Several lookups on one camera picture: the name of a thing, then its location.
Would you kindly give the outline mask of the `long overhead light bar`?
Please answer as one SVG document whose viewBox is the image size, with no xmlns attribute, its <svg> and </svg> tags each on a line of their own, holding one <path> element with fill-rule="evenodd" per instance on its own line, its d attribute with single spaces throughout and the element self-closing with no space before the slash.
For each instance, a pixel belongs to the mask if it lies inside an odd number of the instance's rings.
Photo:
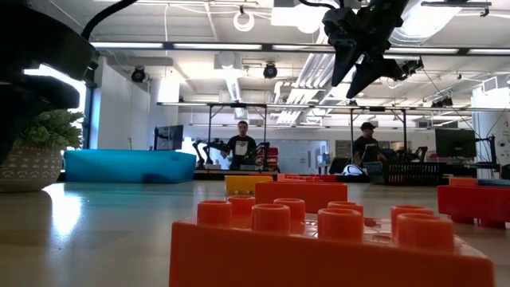
<svg viewBox="0 0 510 287">
<path fill-rule="evenodd" d="M 330 45 L 322 44 L 273 44 L 273 43 L 223 43 L 223 42 L 129 42 L 93 41 L 97 50 L 182 50 L 182 51 L 253 51 L 264 53 L 334 53 Z M 386 51 L 388 55 L 460 56 L 460 57 L 510 57 L 510 48 L 435 48 L 397 46 Z"/>
</svg>

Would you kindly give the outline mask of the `black mesh basket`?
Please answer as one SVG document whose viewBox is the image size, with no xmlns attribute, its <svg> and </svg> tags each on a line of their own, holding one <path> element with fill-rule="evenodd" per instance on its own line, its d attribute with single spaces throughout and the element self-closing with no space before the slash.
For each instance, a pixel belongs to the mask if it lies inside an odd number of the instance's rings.
<svg viewBox="0 0 510 287">
<path fill-rule="evenodd" d="M 365 163 L 372 183 L 389 186 L 437 186 L 445 166 L 445 163 Z"/>
</svg>

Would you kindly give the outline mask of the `black computer monitor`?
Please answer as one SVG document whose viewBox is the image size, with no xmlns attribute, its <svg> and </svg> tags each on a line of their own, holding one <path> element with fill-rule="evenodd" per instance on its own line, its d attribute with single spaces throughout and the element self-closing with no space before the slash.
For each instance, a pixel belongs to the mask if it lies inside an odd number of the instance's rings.
<svg viewBox="0 0 510 287">
<path fill-rule="evenodd" d="M 474 158 L 477 155 L 473 130 L 438 128 L 434 134 L 436 153 L 439 157 Z"/>
<path fill-rule="evenodd" d="M 165 126 L 155 127 L 154 129 L 154 150 L 172 150 L 177 151 L 182 148 L 183 126 Z"/>
</svg>

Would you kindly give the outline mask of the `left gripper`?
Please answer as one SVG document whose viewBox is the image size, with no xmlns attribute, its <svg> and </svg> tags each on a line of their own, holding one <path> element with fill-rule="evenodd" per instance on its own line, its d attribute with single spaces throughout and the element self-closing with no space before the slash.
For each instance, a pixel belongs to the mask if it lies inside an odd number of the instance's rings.
<svg viewBox="0 0 510 287">
<path fill-rule="evenodd" d="M 0 0 L 0 164 L 34 117 L 79 105 L 72 85 L 20 73 L 43 64 L 79 80 L 98 60 L 93 46 L 66 24 L 17 0 Z"/>
</svg>

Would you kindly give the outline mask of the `large round ceiling duct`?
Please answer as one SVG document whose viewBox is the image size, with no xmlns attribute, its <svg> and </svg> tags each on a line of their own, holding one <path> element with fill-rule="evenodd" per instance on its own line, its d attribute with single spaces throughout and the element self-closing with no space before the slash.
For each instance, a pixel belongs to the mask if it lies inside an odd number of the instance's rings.
<svg viewBox="0 0 510 287">
<path fill-rule="evenodd" d="M 389 38 L 392 45 L 422 45 L 461 11 L 461 7 L 423 6 L 423 1 L 441 0 L 409 0 L 402 13 L 402 26 Z"/>
</svg>

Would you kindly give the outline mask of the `yellow toy brick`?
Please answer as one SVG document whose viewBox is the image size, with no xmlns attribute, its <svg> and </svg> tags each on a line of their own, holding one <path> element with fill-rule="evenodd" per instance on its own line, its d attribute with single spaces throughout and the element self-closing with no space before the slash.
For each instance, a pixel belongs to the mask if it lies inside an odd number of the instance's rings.
<svg viewBox="0 0 510 287">
<path fill-rule="evenodd" d="M 253 195 L 257 183 L 271 181 L 273 177 L 267 175 L 226 175 L 226 195 Z"/>
</svg>

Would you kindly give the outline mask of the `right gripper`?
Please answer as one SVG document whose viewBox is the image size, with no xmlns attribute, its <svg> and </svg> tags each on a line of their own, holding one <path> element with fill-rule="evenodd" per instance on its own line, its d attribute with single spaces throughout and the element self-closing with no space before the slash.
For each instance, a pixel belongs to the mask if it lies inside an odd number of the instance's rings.
<svg viewBox="0 0 510 287">
<path fill-rule="evenodd" d="M 402 13 L 409 0 L 370 0 L 367 6 L 358 10 L 360 35 L 356 41 L 338 40 L 332 42 L 335 48 L 335 64 L 331 85 L 336 87 L 352 69 L 362 55 L 381 55 L 390 47 L 390 35 L 403 24 Z M 352 99 L 380 77 L 398 76 L 396 60 L 365 58 L 356 64 L 346 98 Z"/>
</svg>

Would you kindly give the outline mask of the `potted green succulent plant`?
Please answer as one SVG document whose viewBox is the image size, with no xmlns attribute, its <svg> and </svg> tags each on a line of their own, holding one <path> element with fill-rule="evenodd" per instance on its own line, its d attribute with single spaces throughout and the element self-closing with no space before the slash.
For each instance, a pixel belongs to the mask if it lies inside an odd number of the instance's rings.
<svg viewBox="0 0 510 287">
<path fill-rule="evenodd" d="M 31 120 L 0 163 L 0 193 L 40 191 L 55 183 L 63 152 L 82 147 L 83 118 L 82 112 L 53 110 Z"/>
</svg>

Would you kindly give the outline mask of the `black station frame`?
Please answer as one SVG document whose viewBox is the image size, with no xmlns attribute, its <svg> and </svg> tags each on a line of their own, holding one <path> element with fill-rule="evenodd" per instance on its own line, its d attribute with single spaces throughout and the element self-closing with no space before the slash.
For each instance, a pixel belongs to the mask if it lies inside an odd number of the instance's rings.
<svg viewBox="0 0 510 287">
<path fill-rule="evenodd" d="M 227 143 L 216 143 L 216 142 L 211 142 L 210 139 L 211 139 L 211 130 L 212 130 L 212 119 L 214 118 L 214 115 L 212 114 L 212 109 L 214 106 L 218 106 L 220 108 L 224 108 L 226 106 L 229 106 L 231 108 L 241 108 L 241 109 L 247 109 L 247 108 L 254 108 L 254 109 L 257 109 L 257 108 L 263 108 L 265 110 L 265 113 L 263 115 L 261 115 L 261 118 L 263 119 L 264 121 L 264 124 L 263 124 L 263 129 L 264 129 L 264 141 L 261 143 L 261 148 L 264 150 L 263 151 L 263 160 L 262 160 L 262 169 L 263 170 L 266 170 L 267 169 L 267 159 L 266 159 L 266 156 L 267 156 L 267 148 L 269 146 L 268 143 L 266 143 L 266 132 L 267 132 L 267 110 L 268 110 L 268 106 L 266 104 L 247 104 L 247 103 L 241 103 L 241 102 L 232 102 L 232 103 L 211 103 L 211 104 L 208 104 L 210 110 L 209 110 L 209 120 L 208 120 L 208 141 L 207 141 L 207 144 L 208 144 L 208 147 L 213 147 L 213 148 L 216 148 L 218 149 L 220 152 L 221 152 L 221 155 L 223 158 L 226 158 L 228 155 L 232 155 L 231 153 L 227 154 L 229 148 L 227 146 Z M 241 168 L 244 167 L 244 166 L 252 166 L 256 163 L 257 161 L 257 149 L 258 149 L 258 146 L 256 147 L 256 150 L 253 151 L 250 155 L 249 155 L 249 159 L 251 159 L 253 162 L 250 164 L 250 165 L 241 165 Z"/>
<path fill-rule="evenodd" d="M 370 107 L 368 108 L 369 111 L 371 112 L 384 112 L 386 111 L 386 108 L 384 107 Z M 407 124 L 406 124 L 406 120 L 407 120 L 407 113 L 406 113 L 406 110 L 405 109 L 401 109 L 400 112 L 402 113 L 401 116 L 398 116 L 400 121 L 402 122 L 402 125 L 403 125 L 403 135 L 404 135 L 404 140 L 403 140 L 403 143 L 404 143 L 404 146 L 403 146 L 403 151 L 407 151 L 407 148 L 408 148 L 408 144 L 407 144 Z M 354 141 L 352 142 L 352 155 L 351 155 L 351 159 L 353 160 L 353 164 L 357 165 L 354 161 L 354 156 L 353 156 L 353 145 L 354 145 Z"/>
</svg>

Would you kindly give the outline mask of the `blue plastic bin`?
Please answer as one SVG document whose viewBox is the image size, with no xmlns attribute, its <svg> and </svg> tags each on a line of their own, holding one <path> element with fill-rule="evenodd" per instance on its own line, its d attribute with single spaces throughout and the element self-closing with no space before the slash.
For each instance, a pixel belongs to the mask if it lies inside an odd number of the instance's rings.
<svg viewBox="0 0 510 287">
<path fill-rule="evenodd" d="M 64 155 L 65 179 L 87 183 L 182 183 L 196 156 L 178 151 L 84 149 Z"/>
</svg>

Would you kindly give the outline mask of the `person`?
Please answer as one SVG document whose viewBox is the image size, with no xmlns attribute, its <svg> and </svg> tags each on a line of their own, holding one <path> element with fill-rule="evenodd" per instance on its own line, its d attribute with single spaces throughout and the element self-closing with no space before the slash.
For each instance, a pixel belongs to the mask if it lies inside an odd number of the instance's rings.
<svg viewBox="0 0 510 287">
<path fill-rule="evenodd" d="M 249 159 L 249 155 L 256 150 L 257 144 L 251 136 L 247 134 L 249 125 L 246 121 L 241 120 L 237 124 L 238 135 L 233 136 L 227 142 L 229 148 L 227 154 L 232 154 L 230 162 L 230 170 L 240 170 L 241 165 L 250 165 L 253 161 Z"/>
<path fill-rule="evenodd" d="M 362 135 L 354 141 L 353 156 L 358 166 L 365 163 L 384 161 L 386 156 L 379 147 L 379 142 L 373 137 L 375 126 L 370 122 L 364 122 L 360 130 Z"/>
</svg>

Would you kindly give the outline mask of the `red background crates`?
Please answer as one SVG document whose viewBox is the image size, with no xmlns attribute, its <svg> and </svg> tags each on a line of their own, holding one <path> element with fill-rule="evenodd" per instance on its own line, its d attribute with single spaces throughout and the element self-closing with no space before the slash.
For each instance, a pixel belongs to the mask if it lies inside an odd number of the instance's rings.
<svg viewBox="0 0 510 287">
<path fill-rule="evenodd" d="M 269 171 L 279 171 L 279 148 L 269 147 L 267 149 L 267 168 Z"/>
</svg>

